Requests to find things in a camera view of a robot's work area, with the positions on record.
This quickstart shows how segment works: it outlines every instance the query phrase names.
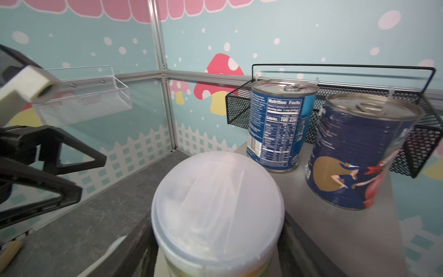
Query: woman illustration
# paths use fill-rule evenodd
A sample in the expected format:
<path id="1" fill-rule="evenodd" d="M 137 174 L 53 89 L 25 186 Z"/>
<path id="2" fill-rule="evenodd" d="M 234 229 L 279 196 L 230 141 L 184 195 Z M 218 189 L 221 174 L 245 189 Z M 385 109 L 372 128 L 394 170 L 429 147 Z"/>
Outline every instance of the woman illustration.
<path id="1" fill-rule="evenodd" d="M 346 188 L 346 189 L 351 188 L 351 189 L 355 190 L 355 193 L 359 196 L 359 198 L 362 201 L 366 201 L 365 191 L 366 191 L 367 185 L 369 183 L 371 183 L 372 181 L 374 181 L 377 178 L 377 176 L 375 176 L 374 178 L 372 178 L 368 181 L 360 182 L 357 179 L 357 174 L 360 169 L 360 166 L 358 164 L 345 163 L 345 164 L 340 164 L 340 165 L 344 169 L 351 170 L 351 172 L 349 174 L 345 174 L 345 175 L 332 175 L 331 176 L 332 180 L 334 180 L 335 182 L 337 182 L 340 185 L 340 189 L 341 188 Z"/>

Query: can label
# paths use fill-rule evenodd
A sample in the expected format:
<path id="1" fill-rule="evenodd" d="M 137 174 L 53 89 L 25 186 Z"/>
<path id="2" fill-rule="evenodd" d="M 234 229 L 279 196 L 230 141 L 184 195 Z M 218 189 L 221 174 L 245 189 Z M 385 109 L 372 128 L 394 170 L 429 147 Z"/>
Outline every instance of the can label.
<path id="1" fill-rule="evenodd" d="M 298 163 L 315 94 L 276 97 L 252 90 L 248 155 L 271 171 L 286 171 Z"/>
<path id="2" fill-rule="evenodd" d="M 323 105 L 306 164 L 308 186 L 336 206 L 369 207 L 414 123 L 358 117 Z"/>

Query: blue can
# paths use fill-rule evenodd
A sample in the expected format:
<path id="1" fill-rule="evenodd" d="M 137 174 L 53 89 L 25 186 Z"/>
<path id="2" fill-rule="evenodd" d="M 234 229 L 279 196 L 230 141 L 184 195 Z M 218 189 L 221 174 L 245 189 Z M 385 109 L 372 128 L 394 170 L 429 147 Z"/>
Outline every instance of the blue can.
<path id="1" fill-rule="evenodd" d="M 253 83 L 248 156 L 270 172 L 294 169 L 318 90 L 316 85 L 303 81 Z"/>
<path id="2" fill-rule="evenodd" d="M 370 94 L 333 94 L 319 112 L 306 164 L 311 190 L 338 207 L 369 207 L 414 124 L 417 105 Z"/>

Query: gray surface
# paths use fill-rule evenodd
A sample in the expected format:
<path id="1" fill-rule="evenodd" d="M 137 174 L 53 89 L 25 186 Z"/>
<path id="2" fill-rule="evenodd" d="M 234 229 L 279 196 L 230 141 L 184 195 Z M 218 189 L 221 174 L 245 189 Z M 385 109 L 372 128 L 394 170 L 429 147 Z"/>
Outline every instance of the gray surface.
<path id="1" fill-rule="evenodd" d="M 271 174 L 283 195 L 285 210 L 349 277 L 407 276 L 389 175 L 370 208 L 350 211 L 332 206 L 305 181 L 304 167 L 313 147 L 303 145 L 294 171 Z M 246 144 L 235 152 L 246 155 Z"/>
<path id="2" fill-rule="evenodd" d="M 30 234 L 2 277 L 77 276 L 129 234 L 163 177 L 188 157 L 175 151 Z"/>

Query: can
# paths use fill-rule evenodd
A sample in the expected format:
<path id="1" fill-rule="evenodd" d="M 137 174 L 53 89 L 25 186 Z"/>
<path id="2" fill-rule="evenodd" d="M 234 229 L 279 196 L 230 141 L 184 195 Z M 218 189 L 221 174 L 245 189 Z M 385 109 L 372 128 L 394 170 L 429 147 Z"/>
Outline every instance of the can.
<path id="1" fill-rule="evenodd" d="M 306 181 L 325 201 L 363 210 L 374 196 L 414 124 L 417 105 L 371 94 L 333 94 L 319 112 Z"/>
<path id="2" fill-rule="evenodd" d="M 270 172 L 294 169 L 318 90 L 316 85 L 298 80 L 253 83 L 248 156 Z"/>
<path id="3" fill-rule="evenodd" d="M 170 277 L 269 277 L 284 203 L 271 175 L 214 151 L 176 165 L 152 200 L 152 229 Z"/>

